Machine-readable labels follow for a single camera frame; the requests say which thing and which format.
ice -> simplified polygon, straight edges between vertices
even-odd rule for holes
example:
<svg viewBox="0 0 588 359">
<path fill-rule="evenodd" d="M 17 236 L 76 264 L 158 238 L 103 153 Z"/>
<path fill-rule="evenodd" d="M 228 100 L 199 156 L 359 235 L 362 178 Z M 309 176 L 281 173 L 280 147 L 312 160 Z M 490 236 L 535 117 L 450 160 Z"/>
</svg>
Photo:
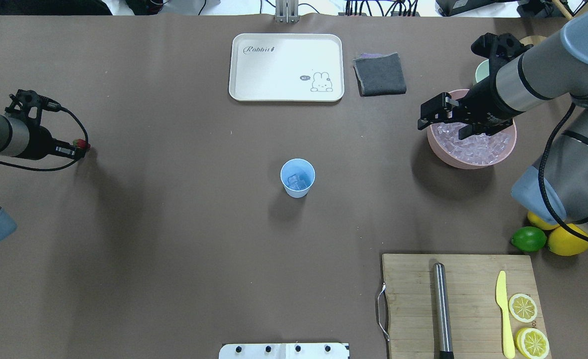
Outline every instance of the ice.
<svg viewBox="0 0 588 359">
<path fill-rule="evenodd" d="M 485 134 L 470 136 L 461 141 L 458 139 L 458 131 L 466 125 L 460 122 L 439 123 L 434 126 L 436 141 L 445 151 L 460 161 L 477 166 L 487 166 L 497 162 L 511 142 L 511 134 L 506 132 L 498 132 L 494 136 Z"/>
<path fill-rule="evenodd" d="M 301 191 L 305 188 L 309 187 L 309 180 L 304 173 L 295 174 L 291 177 L 288 177 L 288 187 L 295 191 Z"/>
</svg>

pink bowl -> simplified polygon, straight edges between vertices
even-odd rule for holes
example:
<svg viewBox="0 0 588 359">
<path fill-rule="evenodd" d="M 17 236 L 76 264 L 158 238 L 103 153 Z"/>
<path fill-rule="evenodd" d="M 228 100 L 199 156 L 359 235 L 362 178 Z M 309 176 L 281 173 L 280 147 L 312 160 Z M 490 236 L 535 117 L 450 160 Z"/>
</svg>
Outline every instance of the pink bowl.
<svg viewBox="0 0 588 359">
<path fill-rule="evenodd" d="M 450 91 L 449 93 L 451 94 L 451 98 L 453 98 L 454 100 L 458 100 L 467 95 L 467 92 L 469 92 L 468 89 L 457 89 L 454 91 Z M 436 139 L 434 133 L 436 126 L 437 124 L 431 125 L 427 130 L 427 139 L 429 141 L 429 146 L 431 147 L 431 150 L 433 150 L 436 156 L 438 156 L 438 158 L 441 159 L 445 164 L 453 166 L 455 168 L 460 168 L 462 170 L 476 170 L 478 168 L 485 168 L 500 163 L 511 154 L 513 148 L 515 148 L 515 141 L 517 139 L 517 130 L 515 129 L 515 123 L 513 123 L 513 126 L 508 127 L 506 130 L 503 130 L 503 132 L 511 134 L 511 138 L 513 140 L 510 141 L 508 146 L 504 148 L 504 150 L 498 155 L 497 161 L 490 165 L 475 165 L 469 162 L 456 159 L 456 157 L 454 157 L 451 153 L 447 152 L 447 150 L 444 149 L 442 144 L 439 143 Z"/>
</svg>

white floor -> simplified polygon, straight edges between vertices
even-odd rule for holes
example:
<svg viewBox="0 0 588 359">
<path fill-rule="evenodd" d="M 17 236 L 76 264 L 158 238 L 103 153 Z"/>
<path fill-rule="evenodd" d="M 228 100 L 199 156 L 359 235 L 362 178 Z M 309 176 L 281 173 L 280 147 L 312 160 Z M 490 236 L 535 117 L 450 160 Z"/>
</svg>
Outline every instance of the white floor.
<svg viewBox="0 0 588 359">
<path fill-rule="evenodd" d="M 133 14 L 125 0 L 103 0 L 112 14 Z M 417 10 L 420 16 L 440 16 L 436 11 L 435 0 L 417 0 Z M 203 4 L 202 15 L 235 15 L 235 14 L 256 14 L 262 9 L 262 13 L 274 13 L 274 7 L 266 0 L 165 0 L 166 4 L 160 13 L 180 13 L 180 14 L 197 14 Z M 314 13 L 314 7 L 319 13 L 336 15 L 344 11 L 346 0 L 299 0 L 299 14 Z M 387 11 L 392 6 L 391 0 L 379 0 L 383 11 Z M 569 0 L 571 9 L 575 9 L 581 0 Z M 375 0 L 368 0 L 374 16 L 381 16 L 380 8 Z M 457 16 L 466 17 L 519 17 L 517 6 L 519 2 L 498 2 L 495 4 L 483 6 L 479 9 L 467 11 Z"/>
</svg>

lemon slice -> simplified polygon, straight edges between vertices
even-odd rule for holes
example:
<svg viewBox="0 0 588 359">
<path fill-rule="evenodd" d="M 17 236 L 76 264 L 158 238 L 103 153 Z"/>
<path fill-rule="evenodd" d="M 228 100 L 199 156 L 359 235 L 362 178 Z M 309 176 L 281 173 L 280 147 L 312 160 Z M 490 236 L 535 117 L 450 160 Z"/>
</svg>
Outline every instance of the lemon slice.
<svg viewBox="0 0 588 359">
<path fill-rule="evenodd" d="M 549 339 L 538 329 L 520 329 L 515 345 L 525 358 L 544 359 L 549 355 Z"/>
<path fill-rule="evenodd" d="M 538 305 L 530 296 L 517 293 L 509 300 L 509 311 L 517 320 L 530 323 L 538 316 Z"/>
</svg>

yellow knife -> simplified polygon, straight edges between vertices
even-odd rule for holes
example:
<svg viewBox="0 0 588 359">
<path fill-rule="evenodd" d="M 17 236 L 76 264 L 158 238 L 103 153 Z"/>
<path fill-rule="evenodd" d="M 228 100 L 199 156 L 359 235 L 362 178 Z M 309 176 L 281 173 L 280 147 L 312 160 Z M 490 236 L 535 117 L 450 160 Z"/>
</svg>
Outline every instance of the yellow knife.
<svg viewBox="0 0 588 359">
<path fill-rule="evenodd" d="M 513 345 L 513 333 L 509 320 L 508 302 L 506 300 L 506 273 L 503 270 L 497 275 L 495 283 L 495 302 L 502 311 L 502 353 L 509 359 L 515 358 L 515 346 Z"/>
</svg>

